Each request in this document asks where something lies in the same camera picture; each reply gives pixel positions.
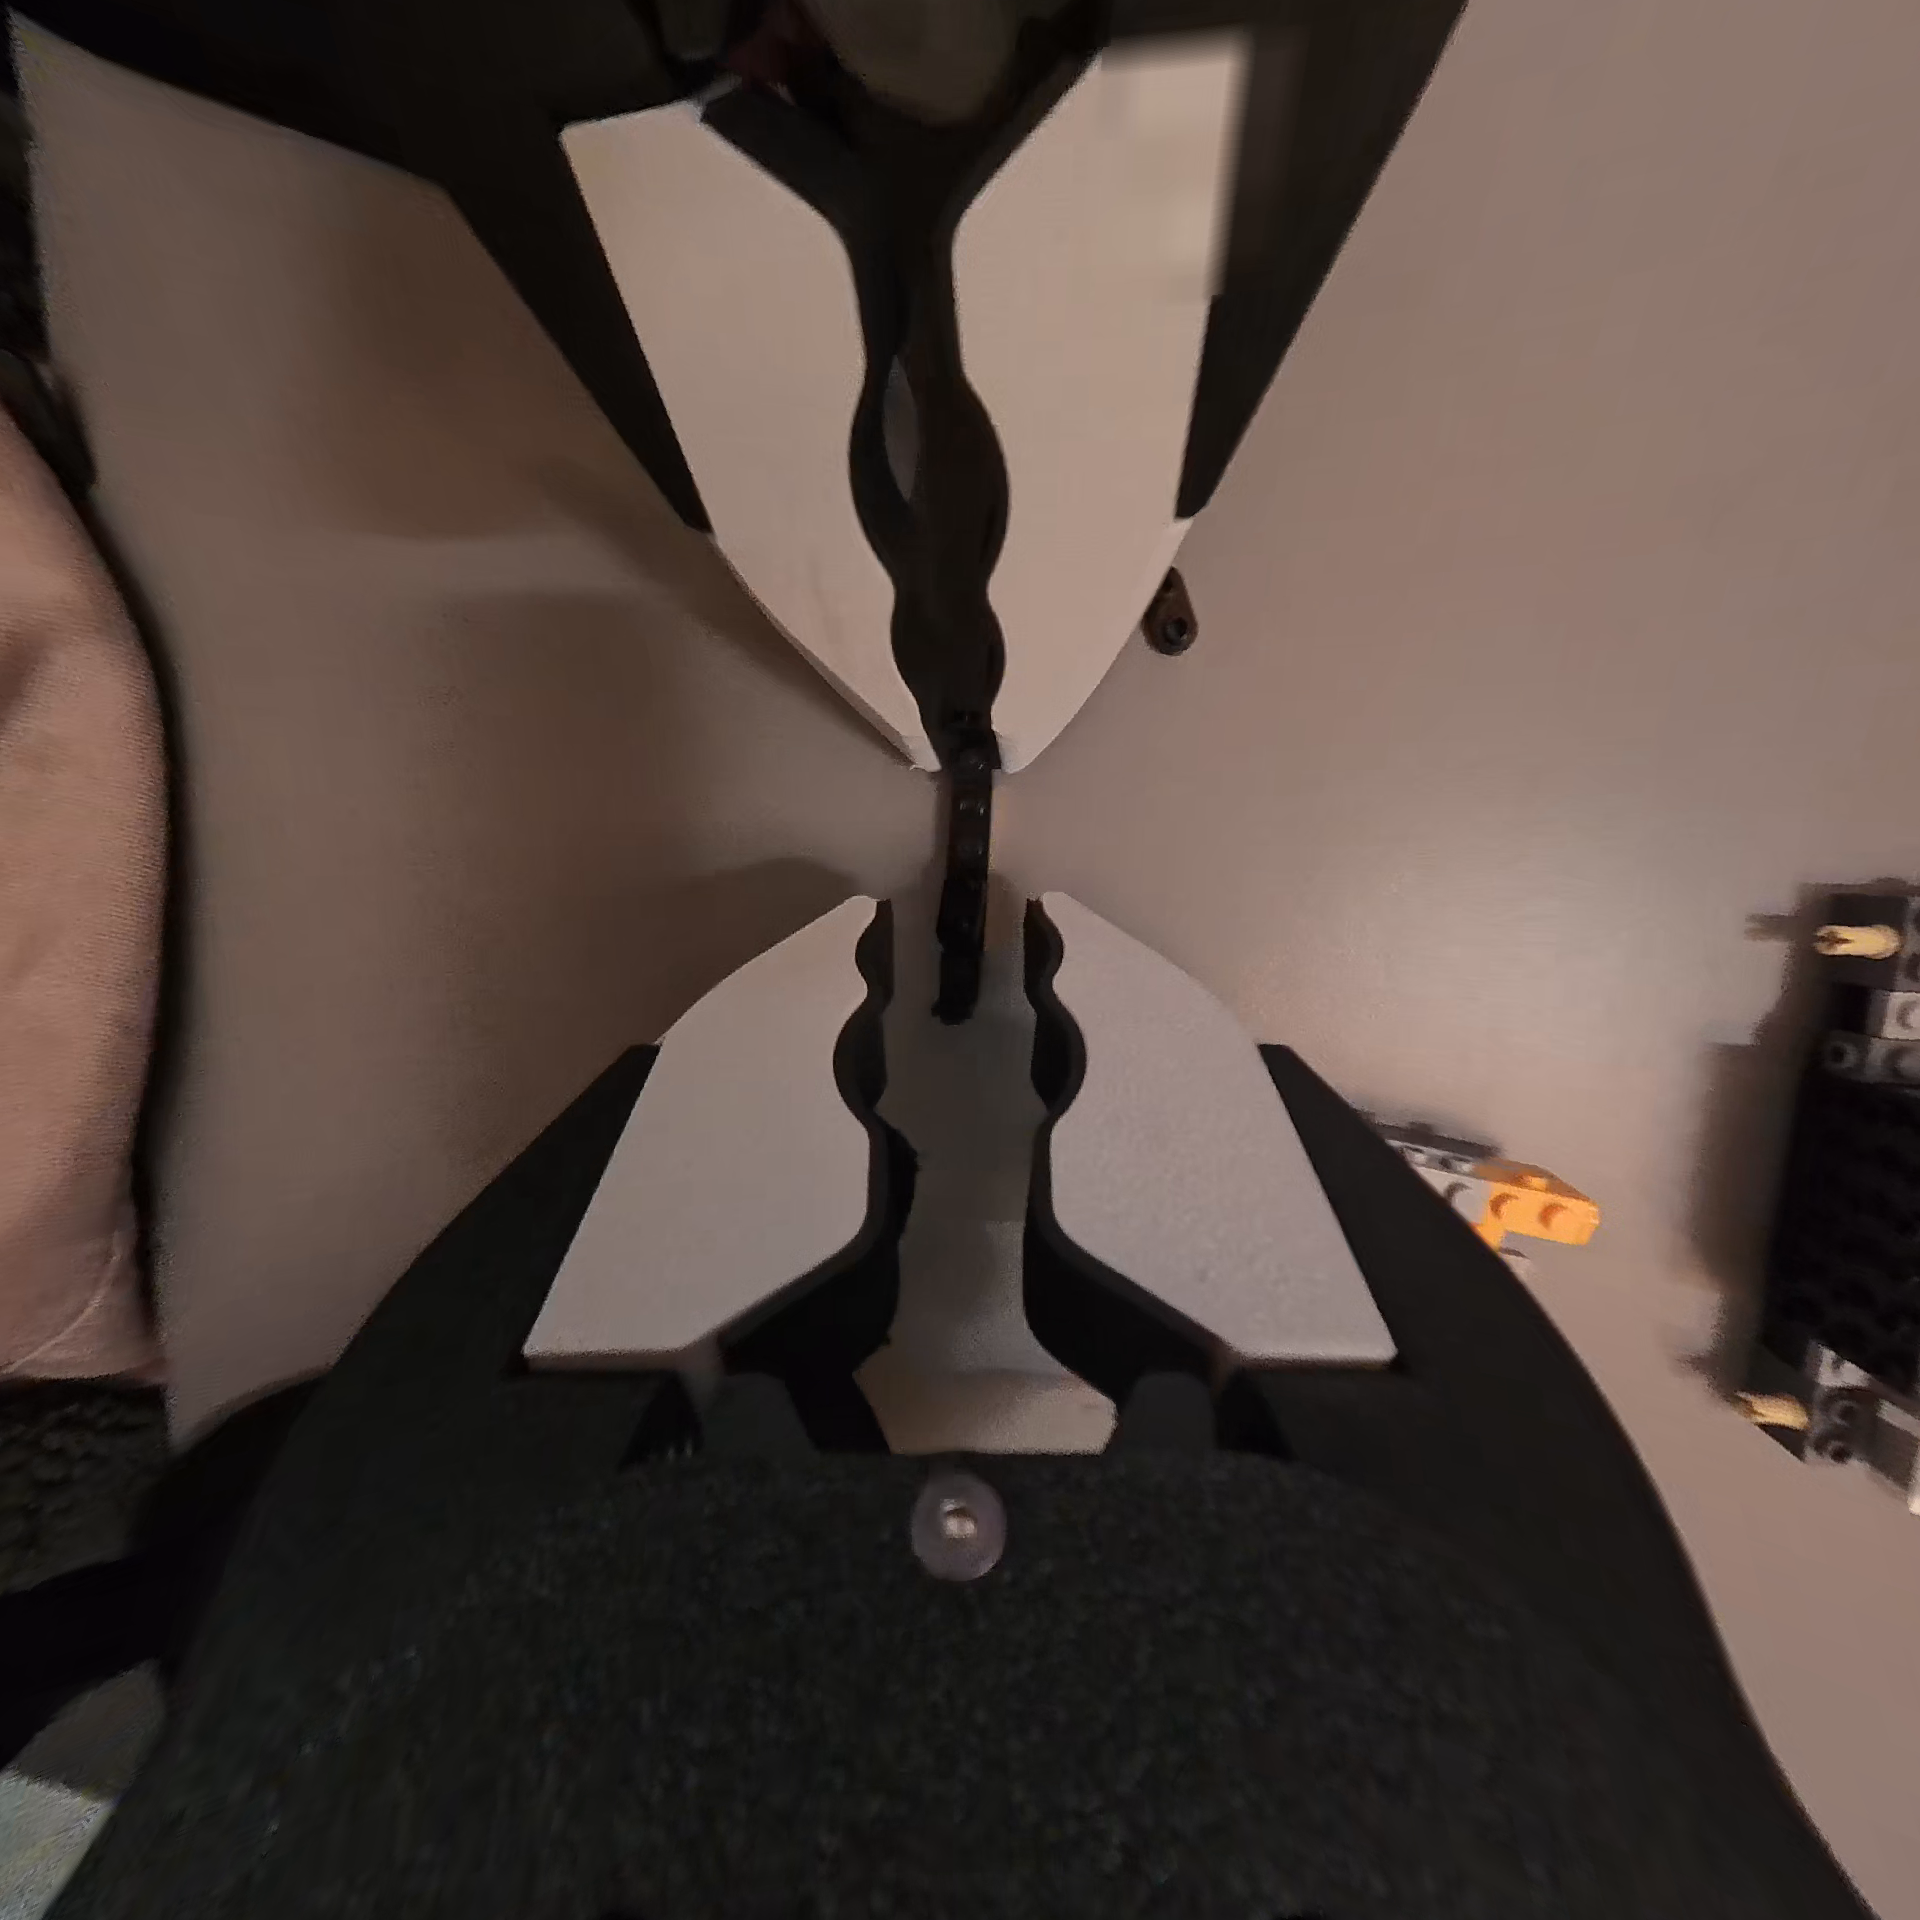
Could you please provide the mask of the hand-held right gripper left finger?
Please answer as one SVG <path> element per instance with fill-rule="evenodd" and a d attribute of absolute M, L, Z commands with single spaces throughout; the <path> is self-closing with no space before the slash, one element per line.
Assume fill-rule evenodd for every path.
<path fill-rule="evenodd" d="M 879 1116 L 893 932 L 889 902 L 852 896 L 663 1033 L 528 1365 L 852 1373 L 877 1352 L 912 1187 Z"/>

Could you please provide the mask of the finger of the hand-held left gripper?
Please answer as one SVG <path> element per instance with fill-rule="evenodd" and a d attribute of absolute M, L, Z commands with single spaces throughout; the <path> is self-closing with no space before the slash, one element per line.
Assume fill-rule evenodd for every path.
<path fill-rule="evenodd" d="M 715 552 L 812 667 L 933 773 L 893 658 L 893 584 L 851 486 L 867 347 L 838 236 L 696 104 L 575 123 L 559 144 Z"/>
<path fill-rule="evenodd" d="M 998 763 L 1083 709 L 1177 558 L 1213 299 L 1213 45 L 1095 56 L 963 166 L 957 349 L 1005 483 Z"/>

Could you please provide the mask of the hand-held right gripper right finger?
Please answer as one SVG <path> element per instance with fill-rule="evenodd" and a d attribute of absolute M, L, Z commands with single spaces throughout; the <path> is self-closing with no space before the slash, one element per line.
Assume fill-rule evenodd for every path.
<path fill-rule="evenodd" d="M 1073 1373 L 1379 1369 L 1395 1338 L 1259 1045 L 1068 893 L 1027 906 L 1023 1313 Z"/>

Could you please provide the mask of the long black orange brick strip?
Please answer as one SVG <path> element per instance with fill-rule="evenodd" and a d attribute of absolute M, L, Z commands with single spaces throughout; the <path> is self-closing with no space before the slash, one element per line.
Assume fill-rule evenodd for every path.
<path fill-rule="evenodd" d="M 981 996 L 998 769 L 998 740 L 987 713 L 957 713 L 941 755 L 943 872 L 935 913 L 940 966 L 931 1004 L 931 1012 L 947 1026 L 971 1020 Z"/>

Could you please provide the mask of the grey desk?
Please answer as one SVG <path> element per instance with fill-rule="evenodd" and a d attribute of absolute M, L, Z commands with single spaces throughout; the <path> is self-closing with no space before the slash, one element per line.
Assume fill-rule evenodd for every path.
<path fill-rule="evenodd" d="M 23 43 L 54 364 L 183 781 L 155 1281 L 175 1417 L 333 1361 L 627 1042 L 896 901 L 924 1157 L 893 1441 L 1089 1436 L 1016 1328 L 1016 936 L 1060 890 L 1600 1202 L 1526 1281 L 1766 1739 L 1916 1915 L 1916 1518 L 1721 1398 L 1819 898 L 1916 875 L 1916 5 L 1469 5 L 1137 641 L 997 803 L 991 996 L 926 1014 L 937 801 L 677 524 L 429 185 Z"/>

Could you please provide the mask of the orange grey brick assembly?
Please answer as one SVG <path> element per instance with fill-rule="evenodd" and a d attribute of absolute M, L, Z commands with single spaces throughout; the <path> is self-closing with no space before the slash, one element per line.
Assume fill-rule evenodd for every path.
<path fill-rule="evenodd" d="M 1582 1249 L 1600 1229 L 1598 1202 L 1547 1169 L 1421 1120 L 1374 1118 L 1374 1128 L 1477 1238 L 1512 1267 L 1524 1267 L 1533 1245 Z"/>

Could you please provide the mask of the black brick car chassis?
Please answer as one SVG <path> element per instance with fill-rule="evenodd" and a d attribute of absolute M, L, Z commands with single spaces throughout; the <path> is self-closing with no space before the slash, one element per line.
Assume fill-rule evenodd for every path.
<path fill-rule="evenodd" d="M 1827 896 L 1742 1416 L 1918 1512 L 1918 891 Z"/>

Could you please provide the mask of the pink sweatshirt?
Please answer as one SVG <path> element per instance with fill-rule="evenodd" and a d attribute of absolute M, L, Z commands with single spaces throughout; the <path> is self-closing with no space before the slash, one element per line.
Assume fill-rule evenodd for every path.
<path fill-rule="evenodd" d="M 1 1373 L 144 1376 L 134 1147 L 168 867 L 152 667 L 1 427 Z"/>

